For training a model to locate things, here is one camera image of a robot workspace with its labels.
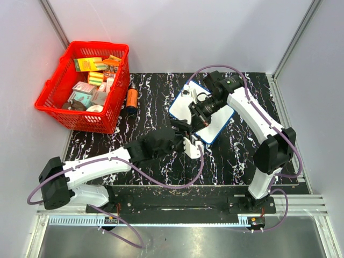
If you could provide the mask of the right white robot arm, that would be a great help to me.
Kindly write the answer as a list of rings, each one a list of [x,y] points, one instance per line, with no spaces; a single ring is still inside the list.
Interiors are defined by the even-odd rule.
[[[189,104],[193,132],[209,126],[212,115],[228,105],[247,123],[259,142],[253,156],[256,171],[244,200],[246,210],[256,213],[263,208],[275,176],[293,157],[296,132],[268,115],[248,91],[243,75],[222,78],[220,72],[213,71],[204,78],[204,84],[211,95]]]

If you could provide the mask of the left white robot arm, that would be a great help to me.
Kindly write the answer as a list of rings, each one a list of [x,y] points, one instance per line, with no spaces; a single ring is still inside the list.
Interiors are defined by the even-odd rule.
[[[67,204],[87,204],[107,213],[112,212],[117,203],[109,190],[105,186],[88,185],[87,182],[134,169],[163,187],[163,183],[148,176],[140,168],[173,152],[185,153],[191,159],[201,159],[204,150],[202,143],[191,135],[188,128],[175,130],[164,127],[148,132],[138,140],[107,154],[70,163],[62,162],[58,156],[53,157],[38,177],[41,203],[46,210],[55,210]]]

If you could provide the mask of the blue-framed whiteboard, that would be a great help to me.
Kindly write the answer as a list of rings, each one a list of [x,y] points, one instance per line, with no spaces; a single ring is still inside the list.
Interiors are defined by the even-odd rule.
[[[195,87],[197,97],[196,100],[204,101],[206,97],[210,96],[210,91],[205,87],[197,84],[194,81],[189,83],[190,86]],[[191,98],[181,97],[181,91],[170,106],[169,113],[175,119],[183,120],[187,119],[188,123],[191,122],[191,112],[188,108],[189,104],[194,100]],[[228,105],[222,107],[219,111],[211,116],[211,123],[208,127],[195,133],[196,136],[200,137],[206,144],[213,144],[216,138],[219,136],[221,131],[227,126],[231,118],[235,114],[235,111]]]

